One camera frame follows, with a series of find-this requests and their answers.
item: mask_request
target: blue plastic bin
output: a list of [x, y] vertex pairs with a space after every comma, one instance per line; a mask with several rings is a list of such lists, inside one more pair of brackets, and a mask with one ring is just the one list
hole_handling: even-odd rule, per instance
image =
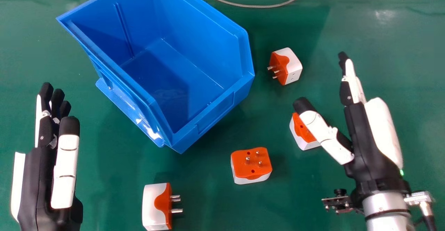
[[183, 153], [247, 97], [246, 30], [203, 0], [90, 0], [57, 20], [96, 86], [154, 143]]

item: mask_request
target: orange and white plug adapter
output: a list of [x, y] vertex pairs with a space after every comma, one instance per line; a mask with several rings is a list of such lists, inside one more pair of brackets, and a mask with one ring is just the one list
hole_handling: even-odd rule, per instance
[[303, 123], [297, 113], [292, 114], [289, 128], [291, 129], [292, 135], [294, 136], [294, 139], [301, 150], [309, 150], [321, 145], [307, 129], [306, 125]]
[[145, 185], [142, 198], [142, 224], [146, 230], [171, 229], [172, 214], [182, 213], [182, 208], [172, 209], [172, 203], [181, 196], [171, 194], [170, 183]]
[[264, 147], [235, 151], [230, 155], [230, 164], [236, 184], [262, 182], [272, 173], [269, 154]]
[[303, 66], [295, 53], [286, 47], [272, 52], [267, 70], [273, 71], [273, 78], [284, 86], [300, 78]]

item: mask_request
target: green table surface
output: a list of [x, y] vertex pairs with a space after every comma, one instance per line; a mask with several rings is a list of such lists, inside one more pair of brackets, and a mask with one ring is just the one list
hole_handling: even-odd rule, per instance
[[[438, 229], [445, 228], [445, 0], [298, 0], [268, 10], [206, 0], [248, 31], [256, 78], [248, 98], [183, 155], [156, 147], [95, 87], [87, 55], [55, 19], [85, 1], [0, 0], [0, 230], [19, 230], [9, 204], [14, 152], [33, 147], [35, 96], [45, 81], [65, 91], [81, 121], [76, 194], [83, 231], [144, 230], [143, 187], [159, 182], [170, 182], [183, 199], [176, 231], [365, 230], [360, 215], [325, 212], [320, 199], [354, 182], [323, 149], [299, 150], [288, 127], [292, 102], [306, 96], [347, 133], [342, 50], [367, 98], [380, 96], [391, 109], [405, 179], [432, 192]], [[304, 67], [286, 87], [266, 71], [270, 53], [283, 47]], [[236, 185], [231, 152], [257, 146], [268, 148], [272, 175]]]

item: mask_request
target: robotic arm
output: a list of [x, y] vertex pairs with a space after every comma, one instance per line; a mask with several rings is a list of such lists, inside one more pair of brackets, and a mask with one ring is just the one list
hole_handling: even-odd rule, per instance
[[37, 95], [35, 147], [14, 159], [11, 213], [22, 231], [79, 231], [83, 205], [76, 198], [80, 124], [69, 117], [62, 90], [44, 83]]
[[369, 231], [405, 231], [414, 230], [408, 207], [417, 205], [429, 230], [435, 231], [431, 210], [434, 199], [426, 191], [411, 193], [401, 176], [402, 151], [388, 106], [380, 98], [366, 101], [353, 62], [344, 52], [339, 58], [343, 71], [340, 101], [345, 106], [351, 140], [329, 125], [306, 98], [294, 102], [310, 133], [356, 182], [351, 196], [338, 189], [334, 191], [336, 197], [322, 199], [325, 208], [337, 214], [362, 212]]

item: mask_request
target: metal prong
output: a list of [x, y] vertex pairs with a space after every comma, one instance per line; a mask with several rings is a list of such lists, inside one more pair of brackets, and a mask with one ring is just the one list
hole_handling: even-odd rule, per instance
[[184, 212], [184, 209], [182, 209], [182, 208], [172, 208], [170, 210], [170, 213], [172, 213], [172, 214], [179, 214], [179, 213], [182, 213], [182, 212]]

